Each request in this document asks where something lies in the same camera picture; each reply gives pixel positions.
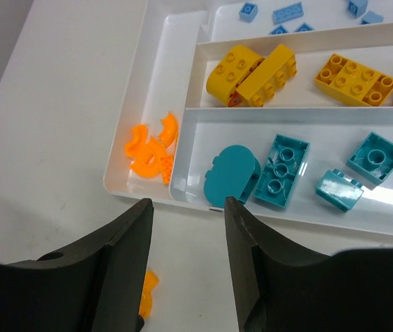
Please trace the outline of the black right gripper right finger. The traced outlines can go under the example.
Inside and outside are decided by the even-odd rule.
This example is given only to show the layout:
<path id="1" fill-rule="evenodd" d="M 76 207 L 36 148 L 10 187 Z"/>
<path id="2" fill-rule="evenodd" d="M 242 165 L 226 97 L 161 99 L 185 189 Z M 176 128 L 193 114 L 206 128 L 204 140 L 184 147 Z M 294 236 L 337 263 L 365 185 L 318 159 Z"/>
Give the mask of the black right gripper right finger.
<path id="1" fill-rule="evenodd" d="M 393 331 L 393 248 L 306 248 L 224 205 L 240 331 Z"/>

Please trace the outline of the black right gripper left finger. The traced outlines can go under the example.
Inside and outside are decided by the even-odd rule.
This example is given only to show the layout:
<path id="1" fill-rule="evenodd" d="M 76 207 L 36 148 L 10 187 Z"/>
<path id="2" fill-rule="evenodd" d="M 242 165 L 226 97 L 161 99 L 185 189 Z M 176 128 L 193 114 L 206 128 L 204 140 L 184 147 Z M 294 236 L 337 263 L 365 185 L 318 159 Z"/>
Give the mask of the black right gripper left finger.
<path id="1" fill-rule="evenodd" d="M 154 206 L 36 260 L 0 264 L 0 331 L 140 331 Z"/>

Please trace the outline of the orange small lego plates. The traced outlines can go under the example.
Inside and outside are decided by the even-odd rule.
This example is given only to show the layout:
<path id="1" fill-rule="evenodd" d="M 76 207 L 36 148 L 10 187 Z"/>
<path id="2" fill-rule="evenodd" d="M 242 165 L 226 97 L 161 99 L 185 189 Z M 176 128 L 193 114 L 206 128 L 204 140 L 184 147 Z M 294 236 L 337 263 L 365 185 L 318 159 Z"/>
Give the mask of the orange small lego plates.
<path id="1" fill-rule="evenodd" d="M 142 295 L 141 295 L 141 300 L 140 300 L 140 307 L 138 310 L 138 314 L 146 320 L 152 311 L 153 307 L 153 297 L 152 297 L 152 291 L 158 286 L 159 284 L 159 278 L 156 276 L 156 274 L 148 270 L 145 274 L 145 280 L 143 284 L 143 290 L 142 290 Z"/>

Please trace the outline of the small teal duplo cube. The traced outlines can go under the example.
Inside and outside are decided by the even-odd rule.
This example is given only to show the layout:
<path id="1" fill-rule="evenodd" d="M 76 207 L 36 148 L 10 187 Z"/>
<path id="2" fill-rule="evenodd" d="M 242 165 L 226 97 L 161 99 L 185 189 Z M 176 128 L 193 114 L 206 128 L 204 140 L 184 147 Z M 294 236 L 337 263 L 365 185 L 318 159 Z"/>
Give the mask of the small teal duplo cube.
<path id="1" fill-rule="evenodd" d="M 339 169 L 327 170 L 316 185 L 316 194 L 342 212 L 350 211 L 363 193 L 363 185 Z"/>

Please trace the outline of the teal rounded duplo block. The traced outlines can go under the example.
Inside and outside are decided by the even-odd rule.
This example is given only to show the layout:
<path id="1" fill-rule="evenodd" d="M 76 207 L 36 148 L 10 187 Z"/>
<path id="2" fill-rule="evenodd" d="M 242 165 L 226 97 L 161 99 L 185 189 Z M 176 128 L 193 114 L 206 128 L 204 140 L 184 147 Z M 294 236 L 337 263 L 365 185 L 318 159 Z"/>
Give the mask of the teal rounded duplo block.
<path id="1" fill-rule="evenodd" d="M 205 174 L 203 193 L 211 206 L 223 208 L 226 197 L 241 204 L 249 199 L 261 175 L 261 166 L 249 148 L 231 145 L 214 157 Z"/>

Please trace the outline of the teal long duplo brick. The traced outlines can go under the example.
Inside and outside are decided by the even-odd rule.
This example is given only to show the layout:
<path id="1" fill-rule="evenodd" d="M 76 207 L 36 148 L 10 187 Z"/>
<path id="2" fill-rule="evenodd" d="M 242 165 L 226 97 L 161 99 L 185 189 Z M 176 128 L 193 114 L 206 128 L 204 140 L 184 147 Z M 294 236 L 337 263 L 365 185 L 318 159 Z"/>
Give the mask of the teal long duplo brick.
<path id="1" fill-rule="evenodd" d="M 286 209 L 309 148 L 309 142 L 277 134 L 255 188 L 255 198 Z"/>

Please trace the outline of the orange half-round lego piece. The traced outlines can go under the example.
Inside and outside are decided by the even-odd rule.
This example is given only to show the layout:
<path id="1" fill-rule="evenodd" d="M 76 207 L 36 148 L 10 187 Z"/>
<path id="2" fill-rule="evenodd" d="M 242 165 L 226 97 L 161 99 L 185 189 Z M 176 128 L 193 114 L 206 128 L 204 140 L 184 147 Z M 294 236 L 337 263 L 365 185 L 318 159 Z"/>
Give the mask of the orange half-round lego piece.
<path id="1" fill-rule="evenodd" d="M 130 168 L 143 178 L 153 178 L 161 172 L 161 158 L 166 156 L 166 148 L 158 139 L 151 137 L 134 157 Z"/>

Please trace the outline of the orange round lego piece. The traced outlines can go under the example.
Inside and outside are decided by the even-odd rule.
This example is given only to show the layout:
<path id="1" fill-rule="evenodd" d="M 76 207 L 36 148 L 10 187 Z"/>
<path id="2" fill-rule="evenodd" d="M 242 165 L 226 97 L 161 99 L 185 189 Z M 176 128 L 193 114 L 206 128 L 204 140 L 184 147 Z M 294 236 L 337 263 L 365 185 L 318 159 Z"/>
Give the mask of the orange round lego piece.
<path id="1" fill-rule="evenodd" d="M 137 124 L 132 128 L 132 139 L 125 144 L 125 153 L 128 158 L 134 158 L 145 145 L 148 129 L 145 124 Z"/>

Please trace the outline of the teal and yellow duplo stack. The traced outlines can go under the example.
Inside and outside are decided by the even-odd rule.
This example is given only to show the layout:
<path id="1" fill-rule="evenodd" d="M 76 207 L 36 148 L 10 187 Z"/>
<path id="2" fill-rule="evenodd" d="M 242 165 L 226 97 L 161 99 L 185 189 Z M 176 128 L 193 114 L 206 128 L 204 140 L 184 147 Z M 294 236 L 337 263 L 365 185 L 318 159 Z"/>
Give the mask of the teal and yellow duplo stack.
<path id="1" fill-rule="evenodd" d="M 374 185 L 393 172 L 393 142 L 371 132 L 346 161 L 346 166 Z"/>

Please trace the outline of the orange curved lego piece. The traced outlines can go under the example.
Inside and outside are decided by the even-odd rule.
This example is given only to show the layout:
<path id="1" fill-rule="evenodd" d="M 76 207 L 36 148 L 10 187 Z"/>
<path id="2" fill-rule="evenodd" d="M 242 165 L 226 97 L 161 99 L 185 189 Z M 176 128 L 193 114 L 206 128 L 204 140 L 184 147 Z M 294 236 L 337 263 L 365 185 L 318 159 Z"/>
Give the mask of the orange curved lego piece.
<path id="1" fill-rule="evenodd" d="M 161 119 L 161 123 L 163 125 L 163 130 L 158 135 L 158 138 L 163 145 L 168 148 L 177 138 L 179 133 L 179 124 L 172 112 L 169 112 L 165 118 Z"/>

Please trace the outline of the yellow long duplo brick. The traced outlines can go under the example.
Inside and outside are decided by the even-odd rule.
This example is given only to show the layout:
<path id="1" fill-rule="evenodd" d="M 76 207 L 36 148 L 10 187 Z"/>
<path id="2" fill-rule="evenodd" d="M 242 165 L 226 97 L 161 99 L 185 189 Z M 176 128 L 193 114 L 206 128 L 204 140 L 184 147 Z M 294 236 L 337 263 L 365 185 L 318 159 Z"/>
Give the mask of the yellow long duplo brick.
<path id="1" fill-rule="evenodd" d="M 379 107 L 393 93 L 393 77 L 332 54 L 314 78 L 318 89 L 350 107 Z"/>

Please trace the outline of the orange lego plate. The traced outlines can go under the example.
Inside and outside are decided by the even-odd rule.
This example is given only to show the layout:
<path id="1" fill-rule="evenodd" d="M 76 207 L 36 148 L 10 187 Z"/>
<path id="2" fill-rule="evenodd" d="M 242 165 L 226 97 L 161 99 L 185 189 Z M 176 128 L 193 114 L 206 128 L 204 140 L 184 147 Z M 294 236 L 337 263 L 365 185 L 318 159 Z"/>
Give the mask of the orange lego plate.
<path id="1" fill-rule="evenodd" d="M 170 183 L 170 179 L 172 177 L 172 169 L 174 164 L 174 155 L 166 155 L 160 157 L 161 163 L 161 176 L 163 179 L 163 183 L 168 185 Z"/>

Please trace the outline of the small light blue lego brick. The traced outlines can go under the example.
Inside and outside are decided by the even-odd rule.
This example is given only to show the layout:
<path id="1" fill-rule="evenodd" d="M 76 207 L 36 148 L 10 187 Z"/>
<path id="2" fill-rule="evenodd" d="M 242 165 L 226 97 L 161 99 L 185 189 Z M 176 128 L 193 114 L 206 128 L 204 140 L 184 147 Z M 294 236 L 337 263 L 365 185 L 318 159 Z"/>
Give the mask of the small light blue lego brick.
<path id="1" fill-rule="evenodd" d="M 257 4 L 245 2 L 239 11 L 239 18 L 242 21 L 251 23 L 257 16 L 258 6 Z"/>

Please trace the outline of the light blue printed lego tile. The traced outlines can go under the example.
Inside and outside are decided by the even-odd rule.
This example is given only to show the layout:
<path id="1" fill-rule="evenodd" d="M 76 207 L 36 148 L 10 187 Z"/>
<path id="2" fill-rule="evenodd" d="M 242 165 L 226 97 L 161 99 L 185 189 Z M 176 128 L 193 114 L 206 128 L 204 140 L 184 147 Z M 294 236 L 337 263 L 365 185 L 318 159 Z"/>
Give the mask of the light blue printed lego tile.
<path id="1" fill-rule="evenodd" d="M 373 11 L 367 11 L 361 18 L 361 25 L 365 24 L 379 24 L 384 20 L 382 15 L 379 15 Z"/>

